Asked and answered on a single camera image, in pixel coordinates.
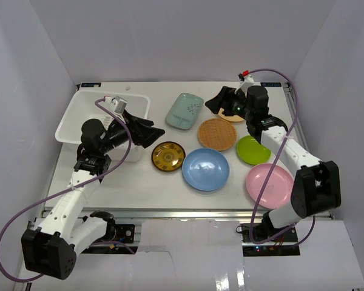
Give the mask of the teal rectangular ceramic plate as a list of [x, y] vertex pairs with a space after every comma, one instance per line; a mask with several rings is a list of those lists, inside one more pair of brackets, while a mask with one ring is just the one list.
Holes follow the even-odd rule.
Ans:
[[203, 98], [181, 93], [167, 113], [165, 121], [173, 128], [189, 130], [195, 124], [203, 105]]

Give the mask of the yellow brown patterned plate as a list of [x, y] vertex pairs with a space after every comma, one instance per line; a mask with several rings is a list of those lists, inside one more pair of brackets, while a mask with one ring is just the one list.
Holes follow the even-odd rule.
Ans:
[[185, 157], [186, 152], [181, 145], [166, 141], [152, 150], [151, 161], [162, 172], [174, 172], [182, 167]]

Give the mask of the blue round plate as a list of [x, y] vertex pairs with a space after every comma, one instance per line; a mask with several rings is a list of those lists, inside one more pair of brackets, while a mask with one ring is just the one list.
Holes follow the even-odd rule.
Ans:
[[193, 188], [211, 192], [221, 189], [228, 181], [230, 167], [223, 154], [208, 148], [190, 152], [182, 165], [184, 180]]

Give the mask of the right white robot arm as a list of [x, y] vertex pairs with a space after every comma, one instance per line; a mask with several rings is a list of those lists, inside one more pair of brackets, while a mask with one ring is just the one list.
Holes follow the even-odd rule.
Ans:
[[263, 235], [264, 243], [277, 241], [297, 222], [309, 216], [341, 206], [339, 167], [334, 161], [322, 161], [290, 138], [290, 129], [269, 113], [269, 95], [265, 87], [252, 85], [246, 90], [224, 86], [218, 95], [206, 101], [214, 114], [237, 115], [246, 121], [248, 133], [268, 148], [294, 177], [290, 200], [266, 212], [259, 224], [251, 222], [249, 238]]

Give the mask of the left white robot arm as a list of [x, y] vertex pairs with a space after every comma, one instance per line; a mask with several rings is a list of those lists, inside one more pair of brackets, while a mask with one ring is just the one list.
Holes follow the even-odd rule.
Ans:
[[165, 131], [150, 120], [123, 112], [121, 119], [105, 128], [99, 119], [89, 119], [81, 127], [81, 143], [77, 150], [67, 192], [50, 213], [21, 237], [25, 268], [58, 279], [72, 272], [77, 256], [94, 242], [109, 242], [116, 235], [113, 215], [95, 211], [80, 226], [75, 223], [86, 202], [103, 181], [110, 167], [108, 152], [128, 142], [151, 146]]

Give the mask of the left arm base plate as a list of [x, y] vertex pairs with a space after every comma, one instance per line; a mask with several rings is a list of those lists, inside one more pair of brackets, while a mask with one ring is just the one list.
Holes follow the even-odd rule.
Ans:
[[85, 249], [86, 254], [133, 255], [137, 252], [134, 224], [117, 224], [110, 240], [100, 238]]

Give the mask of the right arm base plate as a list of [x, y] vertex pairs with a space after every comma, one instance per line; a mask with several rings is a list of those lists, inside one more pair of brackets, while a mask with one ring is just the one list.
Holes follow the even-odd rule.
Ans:
[[282, 236], [259, 245], [251, 241], [249, 237], [249, 226], [247, 224], [240, 224], [236, 227], [235, 231], [241, 235], [242, 251], [245, 258], [300, 256], [299, 246], [292, 246], [298, 242], [297, 231], [294, 227]]

